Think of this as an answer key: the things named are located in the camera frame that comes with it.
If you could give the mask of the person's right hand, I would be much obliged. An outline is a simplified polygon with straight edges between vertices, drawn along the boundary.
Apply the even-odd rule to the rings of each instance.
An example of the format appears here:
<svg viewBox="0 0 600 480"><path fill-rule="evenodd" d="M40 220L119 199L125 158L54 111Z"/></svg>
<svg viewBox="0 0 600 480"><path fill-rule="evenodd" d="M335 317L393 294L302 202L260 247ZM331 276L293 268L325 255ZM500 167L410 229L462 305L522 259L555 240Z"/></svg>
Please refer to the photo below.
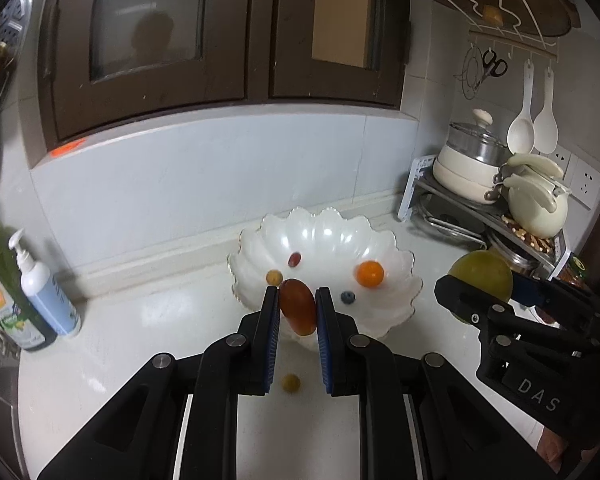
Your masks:
<svg viewBox="0 0 600 480"><path fill-rule="evenodd" d="M561 479L572 474L581 461L577 449L548 428L543 429L536 452Z"/></svg>

